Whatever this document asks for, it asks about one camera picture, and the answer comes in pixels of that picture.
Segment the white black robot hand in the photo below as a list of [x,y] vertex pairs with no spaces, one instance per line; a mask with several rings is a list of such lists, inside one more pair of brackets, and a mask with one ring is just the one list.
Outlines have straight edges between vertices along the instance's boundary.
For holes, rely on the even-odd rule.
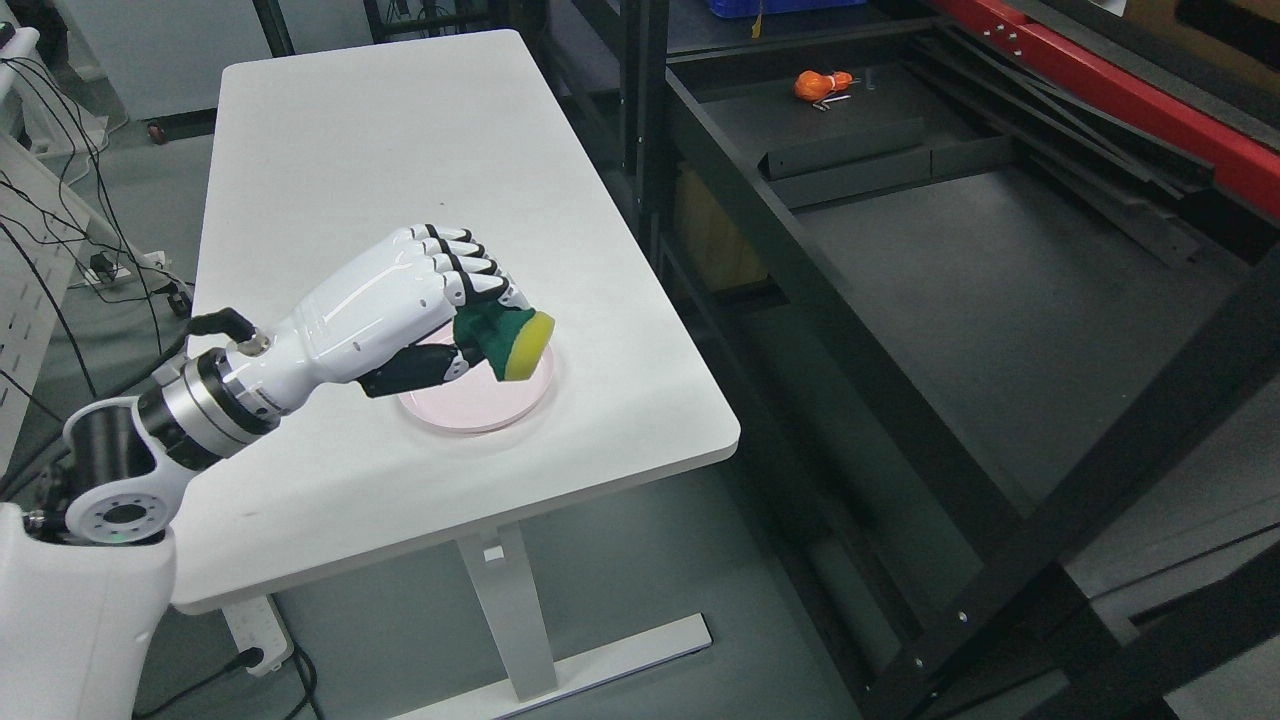
[[225,360],[251,413],[283,416],[321,384],[384,366],[460,307],[493,302],[531,307],[470,231],[410,225],[366,249],[269,325],[260,355],[229,348]]

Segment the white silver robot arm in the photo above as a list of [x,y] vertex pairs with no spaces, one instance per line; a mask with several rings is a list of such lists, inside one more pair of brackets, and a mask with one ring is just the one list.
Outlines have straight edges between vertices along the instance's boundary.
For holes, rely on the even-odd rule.
[[177,578],[172,530],[188,484],[273,430],[285,405],[259,392],[246,355],[210,348],[172,382],[76,413],[61,543],[3,505],[3,716],[128,719]]

